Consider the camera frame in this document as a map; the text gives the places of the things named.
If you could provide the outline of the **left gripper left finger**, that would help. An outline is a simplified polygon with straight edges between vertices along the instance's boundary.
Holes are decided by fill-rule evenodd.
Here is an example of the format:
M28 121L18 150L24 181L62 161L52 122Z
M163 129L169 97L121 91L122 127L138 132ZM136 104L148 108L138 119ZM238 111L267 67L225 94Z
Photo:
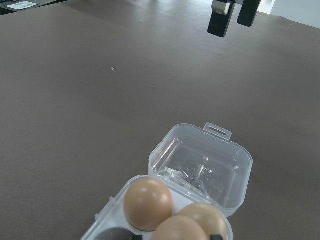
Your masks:
M143 240L142 234L134 234L131 236L131 240Z

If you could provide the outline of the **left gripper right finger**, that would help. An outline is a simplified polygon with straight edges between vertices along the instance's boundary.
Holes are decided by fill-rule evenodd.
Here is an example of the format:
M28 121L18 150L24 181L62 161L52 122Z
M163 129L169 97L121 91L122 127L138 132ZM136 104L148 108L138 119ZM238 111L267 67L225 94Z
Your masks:
M223 240L223 237L220 234L212 234L210 240Z

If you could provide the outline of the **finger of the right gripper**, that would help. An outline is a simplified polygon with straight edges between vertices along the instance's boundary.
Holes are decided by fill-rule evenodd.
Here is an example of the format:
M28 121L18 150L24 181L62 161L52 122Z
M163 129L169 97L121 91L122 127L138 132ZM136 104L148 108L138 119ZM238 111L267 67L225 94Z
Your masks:
M245 27L251 27L255 20L261 0L244 0L237 23Z
M211 4L212 14L207 32L223 38L226 36L231 17L235 7L235 0L213 0Z

